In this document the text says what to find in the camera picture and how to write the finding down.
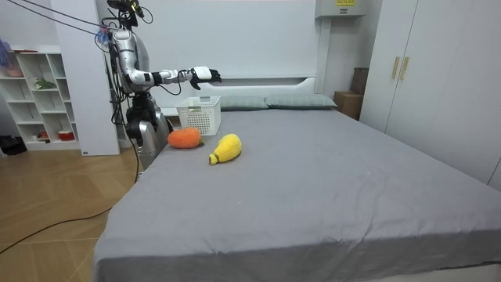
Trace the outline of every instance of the cabinet handle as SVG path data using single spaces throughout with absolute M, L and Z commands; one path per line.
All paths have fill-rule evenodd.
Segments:
M 407 65 L 409 64 L 409 57 L 404 59 L 404 65 L 402 66 L 402 72 L 400 73 L 400 80 L 404 80 L 405 71 L 407 71 Z
M 395 58 L 395 64 L 393 65 L 393 74 L 391 75 L 392 79 L 395 79 L 397 77 L 398 63 L 400 63 L 400 57 Z

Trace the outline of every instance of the black bag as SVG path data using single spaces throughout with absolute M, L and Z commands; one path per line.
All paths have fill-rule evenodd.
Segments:
M 4 154 L 8 154 L 10 156 L 27 151 L 21 137 L 0 136 L 0 147 L 2 148 Z

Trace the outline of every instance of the plastic basket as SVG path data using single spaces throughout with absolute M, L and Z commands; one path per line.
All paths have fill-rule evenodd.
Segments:
M 214 136 L 221 124 L 220 96 L 189 97 L 176 109 L 183 128 L 194 127 L 202 136 Z

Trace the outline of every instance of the label sticker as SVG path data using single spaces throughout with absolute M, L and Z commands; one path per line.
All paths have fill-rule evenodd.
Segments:
M 336 0 L 336 5 L 355 5 L 355 0 Z

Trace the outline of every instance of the white bookshelf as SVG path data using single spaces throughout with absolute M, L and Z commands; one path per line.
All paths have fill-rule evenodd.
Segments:
M 74 120 L 63 59 L 58 52 L 17 53 L 22 78 L 10 77 L 0 70 L 0 94 L 28 150 L 79 150 L 77 124 Z M 44 78 L 54 89 L 35 87 L 35 79 Z M 58 132 L 72 131 L 73 141 L 61 141 Z M 37 141 L 36 135 L 47 132 L 49 143 Z

